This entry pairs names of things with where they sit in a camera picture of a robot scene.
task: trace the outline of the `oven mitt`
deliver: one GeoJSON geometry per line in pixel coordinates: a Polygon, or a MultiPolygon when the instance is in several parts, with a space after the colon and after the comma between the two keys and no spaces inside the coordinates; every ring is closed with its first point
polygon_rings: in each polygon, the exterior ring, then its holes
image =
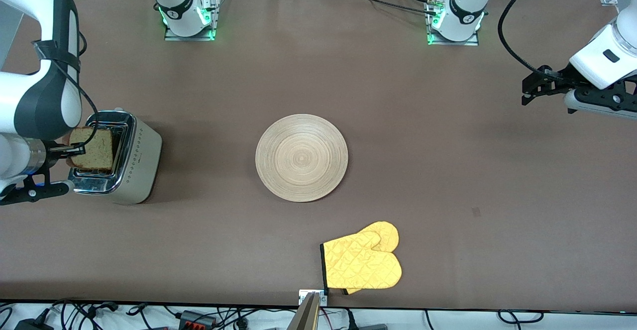
{"type": "Polygon", "coordinates": [[[398,283],[400,263],[391,253],[398,245],[398,231],[386,221],[321,244],[325,289],[386,289],[398,283]]]}

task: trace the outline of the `velcro strap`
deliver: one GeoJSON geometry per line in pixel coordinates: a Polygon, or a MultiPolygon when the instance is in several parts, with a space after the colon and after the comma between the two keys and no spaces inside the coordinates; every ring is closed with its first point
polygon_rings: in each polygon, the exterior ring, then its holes
{"type": "Polygon", "coordinates": [[[32,42],[34,49],[39,60],[55,60],[66,63],[73,69],[80,71],[80,59],[69,53],[66,50],[62,50],[57,47],[55,40],[39,40],[32,42]]]}

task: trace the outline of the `brown table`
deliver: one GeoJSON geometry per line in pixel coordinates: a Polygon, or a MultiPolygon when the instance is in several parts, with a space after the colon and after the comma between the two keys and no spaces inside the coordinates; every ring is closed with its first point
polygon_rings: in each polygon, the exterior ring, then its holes
{"type": "MultiPolygon", "coordinates": [[[[637,123],[568,115],[559,96],[521,106],[529,72],[496,33],[508,0],[489,3],[480,47],[428,46],[421,15],[365,0],[228,0],[207,43],[163,42],[152,0],[75,1],[82,84],[164,137],[159,173],[143,205],[3,208],[0,297],[294,305],[321,287],[321,242],[387,220],[401,281],[331,305],[637,310],[637,123]],[[308,204],[254,165],[295,113],[350,149],[343,183],[308,204]]],[[[505,33],[560,68],[613,15],[520,0],[505,33]]],[[[38,33],[23,22],[5,71],[37,69],[38,33]]]]}

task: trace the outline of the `bread slice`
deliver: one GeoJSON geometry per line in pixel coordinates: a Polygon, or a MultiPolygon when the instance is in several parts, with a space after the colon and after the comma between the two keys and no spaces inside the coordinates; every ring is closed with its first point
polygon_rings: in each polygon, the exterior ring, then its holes
{"type": "MultiPolygon", "coordinates": [[[[71,131],[69,143],[86,141],[93,132],[89,126],[77,127],[71,131]]],[[[73,167],[109,171],[113,168],[113,134],[110,130],[98,129],[93,139],[84,146],[86,153],[71,157],[73,167]]]]}

